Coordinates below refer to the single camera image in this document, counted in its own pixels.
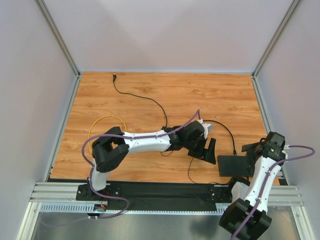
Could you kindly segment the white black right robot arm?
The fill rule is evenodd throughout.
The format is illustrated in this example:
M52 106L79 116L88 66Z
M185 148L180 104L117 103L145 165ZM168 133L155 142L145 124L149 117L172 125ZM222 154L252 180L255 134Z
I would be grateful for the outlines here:
M231 178L228 188L232 201L219 221L232 240L257 240L270 227L268 200L281 161L286 159L285 143L283 135L270 131L259 142L242 146L254 167L252 181Z

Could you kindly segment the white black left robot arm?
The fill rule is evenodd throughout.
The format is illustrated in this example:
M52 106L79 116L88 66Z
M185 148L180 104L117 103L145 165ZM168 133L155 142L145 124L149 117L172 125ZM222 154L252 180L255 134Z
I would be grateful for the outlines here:
M212 129L212 124L204 123L201 119L182 126L163 127L150 133L130 133L121 131L118 126L113 127L92 143L91 185L97 192L104 190L109 172L116 169L126 156L135 153L170 152L185 148L188 156L215 164L216 140L211 138L206 148Z

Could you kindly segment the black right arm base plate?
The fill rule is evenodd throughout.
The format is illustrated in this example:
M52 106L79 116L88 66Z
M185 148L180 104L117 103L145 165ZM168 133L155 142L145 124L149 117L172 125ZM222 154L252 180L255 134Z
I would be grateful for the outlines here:
M210 200L215 203L231 203L232 193L228 185L210 184L208 187Z

